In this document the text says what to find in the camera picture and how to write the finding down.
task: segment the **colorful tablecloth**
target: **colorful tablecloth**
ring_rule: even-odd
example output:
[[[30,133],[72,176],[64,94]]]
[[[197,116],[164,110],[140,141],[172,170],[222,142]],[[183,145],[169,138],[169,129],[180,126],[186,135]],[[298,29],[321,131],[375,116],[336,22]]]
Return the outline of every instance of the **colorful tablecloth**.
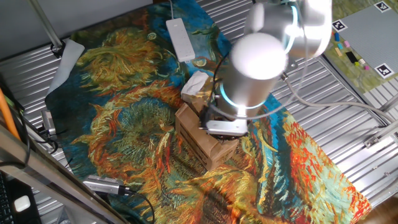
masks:
[[[230,49],[194,0],[175,0],[196,53],[178,63],[166,20],[147,6],[72,35],[85,51],[46,98],[73,173],[123,180],[154,205],[156,223],[356,223],[371,206],[286,110],[255,120],[233,157],[207,172],[176,135],[180,89],[209,75]],[[264,111],[280,103],[270,96]],[[151,216],[139,197],[112,196],[132,222]]]

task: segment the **white cable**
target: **white cable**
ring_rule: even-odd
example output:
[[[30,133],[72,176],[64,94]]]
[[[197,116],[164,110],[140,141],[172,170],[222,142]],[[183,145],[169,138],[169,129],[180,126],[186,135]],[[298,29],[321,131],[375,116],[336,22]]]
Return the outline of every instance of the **white cable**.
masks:
[[[296,5],[296,8],[297,8],[298,18],[300,19],[301,22],[303,22],[303,17],[301,15],[300,10],[299,10],[300,9],[299,5],[296,2],[294,2],[294,4]],[[302,76],[301,76],[301,79],[300,79],[300,83],[298,84],[298,88],[296,90],[296,93],[298,93],[300,91],[301,87],[302,87],[302,84],[303,84],[303,81],[304,81],[304,74],[307,73],[308,60],[309,60],[309,58],[308,58],[307,36],[305,35],[305,29],[304,29],[304,25],[303,24],[302,24],[302,27],[303,27],[303,34],[304,34],[305,62],[304,62],[303,73],[302,73]],[[267,117],[269,115],[272,115],[272,114],[278,112],[279,110],[284,108],[286,105],[288,105],[293,100],[293,97],[294,97],[294,95],[292,95],[284,104],[280,105],[278,108],[276,108],[276,109],[274,109],[274,110],[272,110],[272,111],[270,111],[268,113],[257,115],[257,116],[253,116],[253,117],[240,117],[240,116],[231,115],[231,114],[225,113],[224,111],[221,111],[215,105],[212,105],[212,104],[210,104],[210,108],[213,109],[215,112],[217,112],[217,113],[219,113],[219,114],[221,114],[221,115],[223,115],[223,116],[225,116],[227,118],[230,118],[230,119],[246,119],[246,120],[260,119],[260,118],[265,118],[265,117]]]
[[[174,19],[173,3],[172,3],[172,0],[169,0],[169,2],[170,2],[170,9],[171,9],[171,11],[172,11],[172,19]]]
[[[299,100],[299,102],[301,102],[302,104],[308,105],[308,106],[313,106],[313,107],[327,107],[327,106],[341,106],[341,105],[351,105],[351,106],[359,106],[362,108],[366,108],[369,109],[371,111],[374,111],[375,113],[385,117],[386,119],[388,119],[390,122],[394,122],[395,120],[392,119],[388,114],[386,114],[385,112],[376,109],[372,106],[366,105],[364,103],[357,103],[357,102],[335,102],[335,103],[311,103],[308,101],[305,101],[303,98],[301,98],[293,89],[292,84],[290,84],[290,82],[288,81],[288,79],[285,80],[287,87],[291,90],[291,92],[293,93],[293,95],[296,97],[297,100]]]

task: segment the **silver metal rack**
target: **silver metal rack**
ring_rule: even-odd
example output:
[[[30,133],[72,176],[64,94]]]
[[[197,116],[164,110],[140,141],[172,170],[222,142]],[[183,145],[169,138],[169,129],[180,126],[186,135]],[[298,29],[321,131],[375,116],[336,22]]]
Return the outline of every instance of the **silver metal rack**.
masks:
[[[40,6],[37,7],[37,1],[29,0],[29,2],[36,9],[40,19],[44,16],[43,24],[46,32],[54,47],[59,48],[62,43],[51,24],[46,21],[42,10],[40,11]],[[217,23],[229,41],[234,43],[243,36],[244,21],[252,6],[251,0],[197,0],[197,2]],[[60,59],[54,56],[50,45],[0,62],[0,72],[14,96],[25,107],[26,119],[36,127],[42,125],[40,112],[46,109],[45,95],[59,63]],[[301,76],[304,61],[300,59],[296,63],[298,68],[289,73],[293,85],[297,84],[296,81]],[[299,93],[304,99],[312,102],[365,101],[366,98],[324,58],[313,58],[309,64],[308,71],[304,74],[303,88]],[[272,93],[281,102],[288,99],[291,94],[283,82],[279,82]],[[357,190],[370,199],[373,207],[398,192],[396,137],[387,136],[381,141],[382,144],[371,147],[366,147],[364,144],[380,131],[378,127],[381,123],[377,116],[352,106],[309,108],[297,101],[291,102],[286,108]],[[32,131],[30,135],[35,139],[39,138]],[[0,150],[0,160],[23,160],[25,155],[23,145],[13,141],[12,136],[0,128],[0,141],[3,139],[8,139],[7,143],[17,150],[15,152],[8,152],[10,149]],[[46,152],[50,151],[51,147],[47,144],[41,146],[43,149],[32,153],[33,159],[29,162],[32,168],[21,171],[13,167],[4,167],[4,171],[24,179],[24,182],[34,187],[43,223],[55,223],[63,204],[68,207],[77,206],[75,209],[77,213],[86,211],[90,218],[99,220],[98,223],[104,220],[113,220],[115,223],[125,222],[112,208],[103,205],[100,198],[92,195],[85,186],[81,186],[70,173],[69,167],[68,171],[62,166],[67,163],[62,149],[51,157]],[[29,172],[43,176],[45,183],[50,184],[46,185],[34,179]],[[66,187],[69,195],[58,194],[54,188],[51,188],[53,185]],[[82,197],[84,202],[71,200],[70,196]]]

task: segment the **keyboard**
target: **keyboard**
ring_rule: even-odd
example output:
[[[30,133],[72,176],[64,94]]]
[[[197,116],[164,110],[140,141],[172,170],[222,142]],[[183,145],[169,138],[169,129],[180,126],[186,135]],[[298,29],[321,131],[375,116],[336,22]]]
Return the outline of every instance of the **keyboard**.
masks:
[[[41,224],[32,188],[0,175],[0,224]]]

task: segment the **small cardboard box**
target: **small cardboard box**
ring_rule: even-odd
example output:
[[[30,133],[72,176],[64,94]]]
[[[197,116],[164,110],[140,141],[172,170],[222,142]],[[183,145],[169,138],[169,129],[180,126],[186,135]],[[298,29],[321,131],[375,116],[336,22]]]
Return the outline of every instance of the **small cardboard box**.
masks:
[[[199,101],[192,103],[194,108],[201,108],[200,105],[203,106]],[[186,103],[175,114],[175,129],[208,171],[231,158],[239,144],[237,139],[220,143],[199,129],[199,117]]]

